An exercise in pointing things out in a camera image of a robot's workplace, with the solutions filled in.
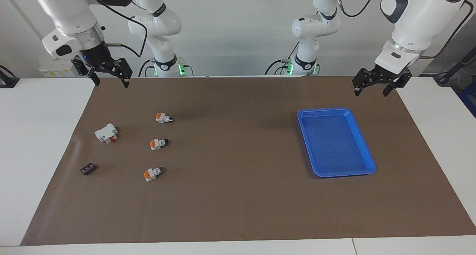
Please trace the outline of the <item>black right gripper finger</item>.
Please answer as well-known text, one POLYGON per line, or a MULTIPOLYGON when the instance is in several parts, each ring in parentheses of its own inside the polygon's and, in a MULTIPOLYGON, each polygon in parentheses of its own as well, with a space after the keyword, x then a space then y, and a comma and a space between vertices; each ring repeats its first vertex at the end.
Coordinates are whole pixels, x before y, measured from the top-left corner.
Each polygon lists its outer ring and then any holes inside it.
POLYGON ((94 66, 88 68, 78 55, 72 59, 72 64, 80 76, 89 78, 95 86, 100 85, 100 78, 97 76, 94 66))
POLYGON ((112 60, 112 75, 121 80, 124 88, 129 87, 129 79, 132 76, 132 69, 125 58, 112 60))

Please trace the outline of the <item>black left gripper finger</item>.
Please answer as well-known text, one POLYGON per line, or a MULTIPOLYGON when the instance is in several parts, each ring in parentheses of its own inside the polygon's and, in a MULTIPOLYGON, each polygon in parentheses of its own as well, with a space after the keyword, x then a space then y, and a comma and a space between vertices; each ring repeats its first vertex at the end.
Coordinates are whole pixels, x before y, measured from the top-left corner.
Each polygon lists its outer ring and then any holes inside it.
POLYGON ((374 85, 379 76, 374 71, 361 68, 352 79, 352 85, 355 89, 355 96, 359 96, 364 88, 374 85))
POLYGON ((393 90, 405 87, 411 77, 411 73, 403 73, 395 81, 390 81, 382 92, 383 96, 387 97, 393 90))

